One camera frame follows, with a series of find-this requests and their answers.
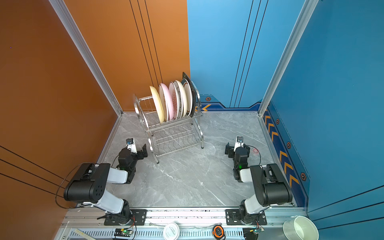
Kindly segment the steel wire dish rack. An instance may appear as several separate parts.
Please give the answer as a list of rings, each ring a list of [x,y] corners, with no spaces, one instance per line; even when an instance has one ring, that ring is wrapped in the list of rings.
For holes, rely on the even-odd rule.
[[[153,97],[138,98],[134,96],[134,108],[149,142],[149,151],[156,163],[159,157],[200,145],[205,147],[201,129],[201,101],[197,100],[192,117],[161,123],[155,108]]]

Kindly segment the yellow round plate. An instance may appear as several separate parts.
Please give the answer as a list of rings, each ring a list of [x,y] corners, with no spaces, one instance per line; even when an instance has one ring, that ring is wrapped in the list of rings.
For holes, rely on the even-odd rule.
[[[164,110],[163,110],[163,105],[160,99],[160,95],[155,87],[150,86],[150,90],[151,90],[152,98],[156,107],[159,121],[160,123],[163,123],[165,121],[165,115],[164,115]]]

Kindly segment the pink round plate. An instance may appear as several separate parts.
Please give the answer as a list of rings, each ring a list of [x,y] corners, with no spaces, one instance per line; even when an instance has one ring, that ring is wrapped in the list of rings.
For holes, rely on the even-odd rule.
[[[173,109],[173,103],[172,103],[170,91],[169,91],[169,95],[168,95],[168,110],[169,110],[169,120],[173,120],[173,116],[174,116],[173,110],[174,109]]]

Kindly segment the black floral square plate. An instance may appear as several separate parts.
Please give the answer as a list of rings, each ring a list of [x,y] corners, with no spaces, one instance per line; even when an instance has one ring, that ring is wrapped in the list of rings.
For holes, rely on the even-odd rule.
[[[194,82],[189,78],[189,76],[183,72],[183,79],[187,79],[188,82],[191,85],[192,88],[192,96],[193,96],[193,101],[192,101],[192,117],[198,116],[201,114],[201,97],[199,94],[199,91],[197,87],[195,86]]]

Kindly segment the cream round plate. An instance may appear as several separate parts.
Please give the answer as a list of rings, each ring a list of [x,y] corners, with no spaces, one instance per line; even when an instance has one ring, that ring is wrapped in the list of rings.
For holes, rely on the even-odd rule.
[[[184,89],[182,83],[180,81],[177,81],[177,80],[176,80],[176,83],[179,87],[180,95],[181,95],[182,102],[183,102],[183,117],[186,117],[187,116],[187,108],[188,108],[187,95],[186,95],[186,92],[185,92],[185,89]]]

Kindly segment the white plate green red rim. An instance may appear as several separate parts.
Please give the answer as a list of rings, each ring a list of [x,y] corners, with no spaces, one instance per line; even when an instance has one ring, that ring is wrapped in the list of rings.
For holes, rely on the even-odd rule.
[[[193,96],[192,96],[192,88],[190,83],[188,82],[187,79],[182,80],[182,84],[186,93],[186,98],[187,98],[187,116],[192,116],[192,101],[193,101]]]

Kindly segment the white plate black characters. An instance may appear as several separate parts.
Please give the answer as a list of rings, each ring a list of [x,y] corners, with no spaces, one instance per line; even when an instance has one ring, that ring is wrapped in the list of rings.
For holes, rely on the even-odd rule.
[[[159,84],[159,95],[160,95],[161,103],[163,106],[163,112],[164,112],[165,122],[166,122],[169,120],[169,110],[168,110],[169,90],[168,90],[168,87],[163,83]]]

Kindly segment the white plate orange sunburst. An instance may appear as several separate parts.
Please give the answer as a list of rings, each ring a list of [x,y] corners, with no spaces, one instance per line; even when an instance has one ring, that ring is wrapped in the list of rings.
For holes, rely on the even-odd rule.
[[[178,118],[178,113],[179,113],[179,97],[178,97],[178,93],[177,93],[176,86],[175,86],[174,82],[170,83],[169,91],[171,94],[173,109],[174,109],[173,110],[173,113],[174,113],[173,119],[175,120]]]

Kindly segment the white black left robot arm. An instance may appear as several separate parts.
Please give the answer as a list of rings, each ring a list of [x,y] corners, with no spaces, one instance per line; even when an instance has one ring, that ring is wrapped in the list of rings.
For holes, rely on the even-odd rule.
[[[117,225],[132,225],[134,214],[127,200],[121,199],[106,190],[107,183],[131,184],[139,160],[148,157],[147,146],[137,150],[132,139],[127,147],[118,154],[119,164],[83,163],[79,166],[64,190],[64,199],[68,202],[83,204],[84,207],[96,207],[105,212],[106,221]]]

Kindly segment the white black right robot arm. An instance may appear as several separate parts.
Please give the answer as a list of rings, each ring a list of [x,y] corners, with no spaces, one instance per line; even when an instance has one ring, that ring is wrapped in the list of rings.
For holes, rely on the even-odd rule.
[[[225,155],[233,160],[234,178],[239,183],[252,183],[254,193],[239,206],[240,221],[245,225],[259,224],[262,214],[272,205],[292,202],[293,193],[278,164],[250,166],[251,146],[239,140],[234,146],[226,144]]]

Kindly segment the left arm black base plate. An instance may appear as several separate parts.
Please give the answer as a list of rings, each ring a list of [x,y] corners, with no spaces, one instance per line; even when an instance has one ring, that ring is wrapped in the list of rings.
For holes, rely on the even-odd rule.
[[[117,215],[107,216],[104,221],[105,226],[144,226],[147,210],[145,209],[135,209],[131,210],[130,219],[117,217]]]

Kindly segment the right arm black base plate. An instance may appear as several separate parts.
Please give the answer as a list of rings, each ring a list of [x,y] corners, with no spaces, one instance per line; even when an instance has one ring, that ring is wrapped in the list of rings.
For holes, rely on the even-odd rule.
[[[251,215],[242,219],[239,209],[226,209],[225,215],[226,224],[228,226],[266,226],[268,224],[267,217],[264,212],[262,212],[261,214]]]

